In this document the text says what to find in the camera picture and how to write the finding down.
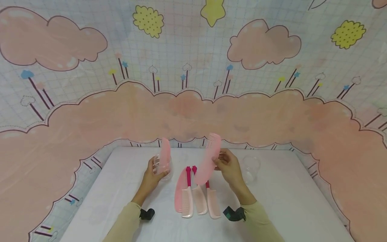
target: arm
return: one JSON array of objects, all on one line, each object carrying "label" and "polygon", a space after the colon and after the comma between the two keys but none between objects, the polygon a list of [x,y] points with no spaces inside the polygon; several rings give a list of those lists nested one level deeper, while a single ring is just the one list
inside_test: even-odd
[{"label": "arm", "polygon": [[141,207],[137,203],[128,203],[103,242],[131,242],[140,224],[140,210]]},{"label": "arm", "polygon": [[246,226],[252,237],[258,242],[284,242],[277,229],[269,220],[263,206],[255,199],[242,178],[237,157],[228,149],[221,149],[219,157],[212,159],[215,170],[222,172],[223,178],[245,211]]},{"label": "arm", "polygon": [[134,232],[140,224],[140,211],[148,195],[157,187],[159,181],[168,175],[169,171],[156,175],[153,157],[148,161],[148,168],[144,173],[141,185],[133,197],[118,215],[116,222],[110,229],[103,242],[131,242]]},{"label": "arm", "polygon": [[255,199],[245,184],[232,188],[245,211],[246,226],[255,241],[284,242],[263,206]]}]

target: pastel wall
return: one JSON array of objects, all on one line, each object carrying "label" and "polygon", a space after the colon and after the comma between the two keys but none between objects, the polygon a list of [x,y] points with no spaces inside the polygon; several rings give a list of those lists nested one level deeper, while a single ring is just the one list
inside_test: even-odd
[{"label": "pastel wall", "polygon": [[2,240],[59,241],[115,147],[215,132],[295,152],[355,241],[385,241],[386,5],[2,1]]}]

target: person's left hand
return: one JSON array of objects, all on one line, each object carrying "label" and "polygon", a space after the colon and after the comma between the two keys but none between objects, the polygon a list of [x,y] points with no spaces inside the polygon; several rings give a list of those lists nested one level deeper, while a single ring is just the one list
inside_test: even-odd
[{"label": "person's left hand", "polygon": [[152,191],[157,187],[157,185],[159,184],[159,181],[163,177],[168,175],[170,172],[170,171],[164,171],[164,172],[156,175],[156,171],[155,171],[156,168],[153,164],[153,159],[154,159],[154,157],[152,157],[148,161],[148,167],[147,167],[146,171],[144,172],[144,176],[142,178],[141,185],[140,185],[136,195],[134,196],[134,198],[132,200],[132,202],[137,203],[140,206],[142,206],[146,197],[149,196],[149,194],[151,194]]}]

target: pink comb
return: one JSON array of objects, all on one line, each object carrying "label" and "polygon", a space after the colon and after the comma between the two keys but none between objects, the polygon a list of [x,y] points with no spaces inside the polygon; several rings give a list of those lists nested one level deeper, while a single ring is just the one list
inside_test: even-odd
[{"label": "pink comb", "polygon": [[[196,175],[197,167],[192,167],[193,174]],[[196,186],[194,189],[192,189],[192,197],[196,205],[196,211],[199,215],[204,215],[207,213],[207,202],[205,200],[205,196],[203,193],[203,190],[200,186]]]},{"label": "pink comb", "polygon": [[164,172],[168,170],[168,164],[171,158],[171,146],[169,144],[169,140],[166,138],[162,139],[161,143],[161,153],[160,153],[160,170],[158,173]]},{"label": "pink comb", "polygon": [[207,188],[207,204],[210,217],[212,219],[218,219],[221,217],[221,213],[216,198],[216,191],[210,189],[210,183],[208,181],[205,183],[205,187]]},{"label": "pink comb", "polygon": [[191,191],[191,167],[187,166],[187,189],[182,190],[182,217],[191,218],[194,214],[194,201]]},{"label": "pink comb", "polygon": [[181,213],[183,211],[182,190],[187,189],[187,187],[187,172],[184,168],[179,176],[179,179],[177,180],[175,190],[175,210],[178,213]]},{"label": "pink comb", "polygon": [[221,138],[219,135],[210,133],[208,137],[208,143],[205,148],[204,159],[197,169],[195,176],[195,182],[198,185],[204,185],[211,177],[215,163],[212,161],[212,157],[218,157],[220,152]]}]

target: clear plastic cup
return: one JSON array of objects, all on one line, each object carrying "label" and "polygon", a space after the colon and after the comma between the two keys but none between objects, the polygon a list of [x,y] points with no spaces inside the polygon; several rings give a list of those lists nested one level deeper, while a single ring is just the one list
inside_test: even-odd
[{"label": "clear plastic cup", "polygon": [[166,175],[161,181],[169,181],[173,176],[173,166],[172,166],[172,157],[170,157],[170,161],[166,166],[160,166],[160,155],[157,154],[153,158],[153,164],[156,168],[156,174],[160,174],[165,170],[170,170],[169,174]]},{"label": "clear plastic cup", "polygon": [[240,163],[243,180],[246,185],[252,184],[257,179],[261,161],[254,156],[245,156]]}]

